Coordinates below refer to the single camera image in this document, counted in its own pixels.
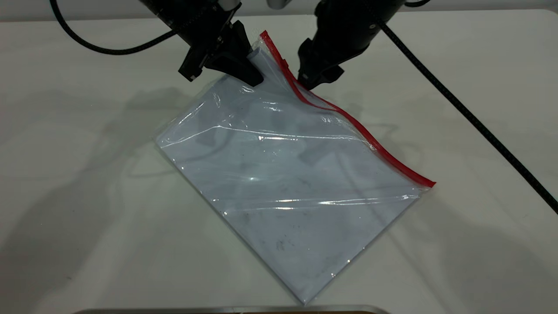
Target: white table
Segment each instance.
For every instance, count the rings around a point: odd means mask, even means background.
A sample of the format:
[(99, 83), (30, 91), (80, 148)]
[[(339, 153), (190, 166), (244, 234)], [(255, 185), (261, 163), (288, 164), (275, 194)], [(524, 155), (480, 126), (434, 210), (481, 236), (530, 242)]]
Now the white table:
[[(312, 16), (243, 17), (291, 65)], [(159, 20), (72, 22), (130, 47)], [(558, 16), (398, 13), (390, 26), (558, 196)], [(0, 308), (296, 306), (150, 137), (219, 73), (189, 83), (173, 38), (130, 56), (56, 22), (0, 23)], [(556, 313), (558, 216), (380, 34), (315, 92), (438, 181), (310, 304), (392, 313)]]

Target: wall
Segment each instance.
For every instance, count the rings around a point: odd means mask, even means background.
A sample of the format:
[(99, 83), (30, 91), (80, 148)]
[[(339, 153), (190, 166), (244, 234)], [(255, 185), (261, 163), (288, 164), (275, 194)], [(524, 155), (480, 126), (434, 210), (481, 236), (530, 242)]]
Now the wall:
[[(238, 15), (312, 14), (318, 0), (293, 0), (269, 9), (264, 0), (243, 0)], [(152, 17), (138, 0), (59, 0), (68, 20)], [(422, 10), (557, 8), (558, 0), (432, 0)], [(52, 20), (49, 0), (0, 0), (0, 21)]]

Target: red zipper seal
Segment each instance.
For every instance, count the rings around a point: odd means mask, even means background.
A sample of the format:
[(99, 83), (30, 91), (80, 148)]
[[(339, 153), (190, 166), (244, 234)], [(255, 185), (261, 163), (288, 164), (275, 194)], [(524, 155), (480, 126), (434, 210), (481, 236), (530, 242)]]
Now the red zipper seal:
[[(288, 68), (288, 64), (287, 61), (285, 59), (283, 59), (281, 57), (281, 54), (279, 53), (279, 51), (277, 50), (277, 47), (275, 47), (275, 44), (273, 43), (273, 41), (271, 40), (269, 34), (267, 33), (267, 31), (263, 31), (263, 33), (261, 33), (259, 35), (262, 39), (263, 42), (266, 44), (267, 48), (270, 50), (271, 55), (273, 56), (273, 58), (275, 59), (275, 62), (277, 62), (277, 64), (279, 65), (279, 67), (281, 68), (281, 71), (283, 72), (283, 75), (285, 76), (285, 78), (287, 79), (288, 84), (291, 86), (292, 91), (295, 92), (296, 96), (300, 99), (301, 102), (304, 102), (306, 104), (309, 104), (310, 106), (313, 107), (317, 107), (320, 109), (324, 109), (324, 110), (329, 110), (329, 111), (334, 111), (337, 112), (339, 114), (341, 114), (343, 117), (345, 117), (347, 120), (349, 120), (349, 122), (355, 127), (357, 128), (357, 130), (360, 132), (360, 134), (362, 134), (362, 136), (364, 136), (364, 138), (370, 143), (370, 145), (372, 145), (372, 147), (374, 147), (376, 149), (376, 151), (378, 152), (378, 154), (383, 157), (386, 161), (388, 161), (394, 168), (396, 168), (397, 170), (399, 170), (399, 172), (401, 172), (402, 174), (404, 174), (405, 176), (407, 176), (409, 179), (415, 181), (416, 183), (420, 184), (420, 185), (424, 185), (426, 187), (433, 187), (434, 184), (436, 184), (436, 182), (428, 180), (427, 178), (421, 176), (420, 174), (414, 172), (411, 168), (405, 166), (402, 162), (400, 162), (399, 160), (397, 160), (395, 157), (393, 157), (392, 154), (390, 154), (375, 138), (374, 136), (372, 136), (372, 134), (370, 134), (370, 132), (368, 132), (368, 130), (360, 123), (358, 122), (357, 119), (355, 119), (353, 116), (351, 116), (350, 114), (348, 114), (346, 111), (344, 111), (343, 109), (337, 107), (336, 105), (328, 102), (327, 100), (322, 99), (321, 97), (317, 96), (316, 94), (314, 94), (311, 91), (308, 91), (306, 88), (304, 88), (304, 86), (302, 86), (295, 78), (294, 75), (292, 75), (292, 72), (289, 70)], [(317, 97), (319, 100), (323, 101), (324, 103), (327, 103), (328, 105), (330, 105), (332, 108), (324, 108), (324, 107), (320, 107), (317, 106), (311, 102), (309, 102), (300, 92), (299, 88), (296, 86), (295, 82), (300, 86), (300, 88), (303, 88), (304, 90), (306, 90), (307, 92), (311, 93), (312, 95), (314, 95), (315, 97)]]

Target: plastic bag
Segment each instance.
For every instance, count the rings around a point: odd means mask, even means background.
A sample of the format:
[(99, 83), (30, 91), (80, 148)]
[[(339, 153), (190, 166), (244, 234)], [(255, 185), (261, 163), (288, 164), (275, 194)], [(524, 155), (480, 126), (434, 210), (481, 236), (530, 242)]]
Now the plastic bag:
[(163, 153), (304, 304), (434, 182), (298, 84), (266, 32), (250, 61), (157, 137)]

